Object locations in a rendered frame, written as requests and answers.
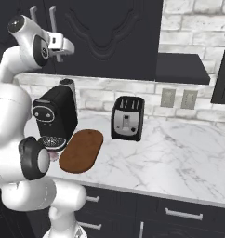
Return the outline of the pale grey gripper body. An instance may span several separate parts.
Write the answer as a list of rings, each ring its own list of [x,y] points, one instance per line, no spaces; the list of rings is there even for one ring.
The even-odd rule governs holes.
[[[67,38],[63,38],[60,43],[58,54],[60,55],[72,55],[75,51],[74,44]]]

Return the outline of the black ornate cabinet door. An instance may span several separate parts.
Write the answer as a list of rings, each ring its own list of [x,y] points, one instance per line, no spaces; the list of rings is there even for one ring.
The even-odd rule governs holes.
[[[152,80],[164,0],[44,0],[57,31],[75,46],[57,74]]]

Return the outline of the black plain cabinet door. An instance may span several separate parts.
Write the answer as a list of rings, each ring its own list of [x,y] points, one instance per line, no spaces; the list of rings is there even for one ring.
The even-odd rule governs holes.
[[[15,46],[17,41],[8,32],[7,25],[17,15],[30,17],[30,8],[36,6],[36,20],[46,28],[46,15],[43,0],[0,0],[0,61],[6,49]]]

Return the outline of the brown oval cutting board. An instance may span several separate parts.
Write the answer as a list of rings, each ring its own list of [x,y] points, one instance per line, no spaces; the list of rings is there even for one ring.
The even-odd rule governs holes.
[[[102,143],[103,135],[98,130],[76,132],[59,158],[60,168],[73,174],[86,172],[95,164]]]

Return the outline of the black base cabinet door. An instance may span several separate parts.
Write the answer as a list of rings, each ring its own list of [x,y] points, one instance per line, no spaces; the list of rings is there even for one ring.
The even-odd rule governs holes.
[[[225,238],[225,232],[195,229],[177,224],[137,218],[133,238],[139,238],[139,225],[144,222],[143,238]]]

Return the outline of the black coffee machine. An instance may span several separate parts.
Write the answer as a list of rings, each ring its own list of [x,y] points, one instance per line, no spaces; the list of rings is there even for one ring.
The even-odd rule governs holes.
[[[59,159],[77,127],[77,105],[74,81],[64,78],[42,97],[33,101],[33,116],[40,133],[39,142],[50,154],[50,160]]]

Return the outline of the black and silver toaster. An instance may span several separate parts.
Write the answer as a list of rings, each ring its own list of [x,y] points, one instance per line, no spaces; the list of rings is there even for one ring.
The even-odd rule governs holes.
[[[140,141],[145,101],[141,97],[121,96],[112,107],[111,137]]]

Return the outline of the black narrow drawer front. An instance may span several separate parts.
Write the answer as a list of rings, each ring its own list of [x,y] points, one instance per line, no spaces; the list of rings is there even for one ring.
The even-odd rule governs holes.
[[[97,202],[86,201],[84,209],[105,211],[108,213],[134,217],[137,207],[137,195],[129,192],[94,188],[86,186],[89,197],[99,198]]]

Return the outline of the black deep drawer front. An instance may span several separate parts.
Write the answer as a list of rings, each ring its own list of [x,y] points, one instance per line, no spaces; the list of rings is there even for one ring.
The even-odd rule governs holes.
[[[101,226],[98,229],[85,227],[88,238],[133,238],[135,219],[101,211],[78,211],[76,220],[90,225]]]

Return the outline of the black wide drawer front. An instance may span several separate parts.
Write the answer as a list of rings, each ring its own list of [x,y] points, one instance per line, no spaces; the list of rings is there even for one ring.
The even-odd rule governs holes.
[[[160,199],[157,212],[169,223],[225,233],[225,208]]]

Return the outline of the grey wall outlet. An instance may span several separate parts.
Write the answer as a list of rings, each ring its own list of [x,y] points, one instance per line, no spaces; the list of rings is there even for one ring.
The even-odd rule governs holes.
[[[164,88],[162,90],[161,106],[167,108],[173,108],[175,103],[176,90]]]
[[[181,108],[193,110],[197,99],[197,90],[185,90],[182,96]]]

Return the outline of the black wall shelf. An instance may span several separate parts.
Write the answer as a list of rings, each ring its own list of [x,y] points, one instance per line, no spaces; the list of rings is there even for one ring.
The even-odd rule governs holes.
[[[159,53],[155,81],[208,85],[210,77],[197,54]]]

